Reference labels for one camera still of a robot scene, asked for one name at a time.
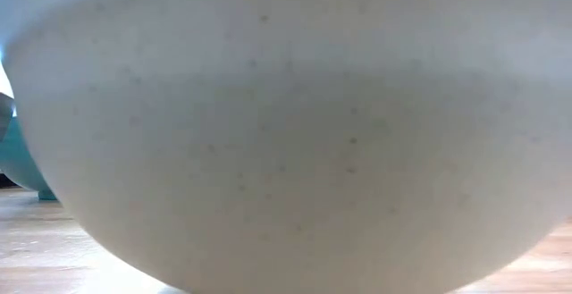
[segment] white bowl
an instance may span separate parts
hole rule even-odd
[[[570,5],[0,0],[0,40],[41,172],[126,262],[206,294],[425,294],[568,214]]]

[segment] wooden surface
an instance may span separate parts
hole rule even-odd
[[[0,293],[181,292],[107,253],[58,203],[0,189]],[[515,263],[455,293],[572,293],[572,220]]]

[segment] teal bowl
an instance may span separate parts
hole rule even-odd
[[[29,154],[17,117],[12,118],[0,142],[0,170],[17,185],[37,191],[40,200],[56,200]]]

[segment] speckled bowl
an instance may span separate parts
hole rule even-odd
[[[29,154],[16,117],[0,141],[0,170],[17,185],[37,191],[40,200],[56,200]]]
[[[199,294],[443,293],[570,213],[572,0],[0,0],[65,207]]]

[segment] wooden floor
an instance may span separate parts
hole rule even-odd
[[[0,294],[7,293],[181,292],[107,253],[58,203],[0,189]],[[455,293],[572,293],[572,220],[504,270]]]

